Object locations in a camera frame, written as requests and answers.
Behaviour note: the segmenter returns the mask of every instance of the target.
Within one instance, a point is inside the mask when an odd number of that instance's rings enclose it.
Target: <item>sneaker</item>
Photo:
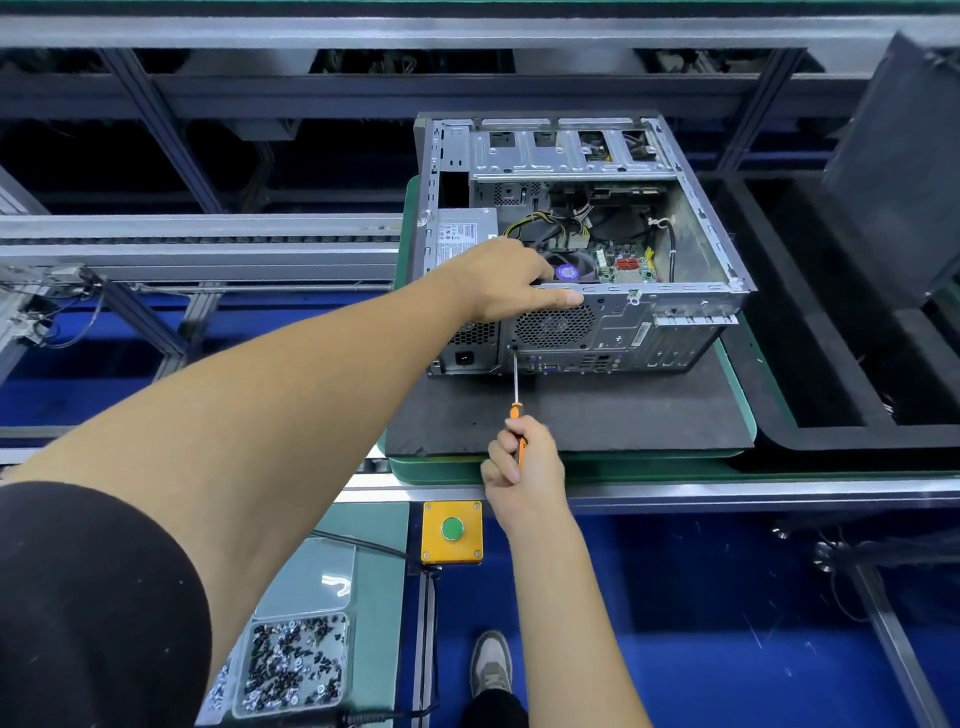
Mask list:
[[[480,635],[470,660],[470,693],[476,697],[482,691],[513,692],[514,661],[510,657],[507,638],[495,630]]]

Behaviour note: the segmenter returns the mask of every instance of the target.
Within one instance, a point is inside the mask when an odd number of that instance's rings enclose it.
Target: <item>blue floor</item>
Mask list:
[[[835,606],[828,578],[809,565],[811,542],[774,538],[772,519],[579,519],[614,631],[654,725],[914,726],[869,625]],[[496,523],[485,526],[484,563],[446,568],[438,586],[442,699],[435,726],[457,724],[469,699],[473,640],[488,628],[510,640],[515,692],[526,702],[510,554]],[[397,698],[404,706],[413,684],[415,577],[411,585]],[[850,611],[860,614],[849,585],[838,587]],[[943,632],[918,628],[913,634],[918,652],[927,653],[931,682],[951,691],[956,680],[952,661],[944,659]],[[950,697],[942,699],[951,713]]]

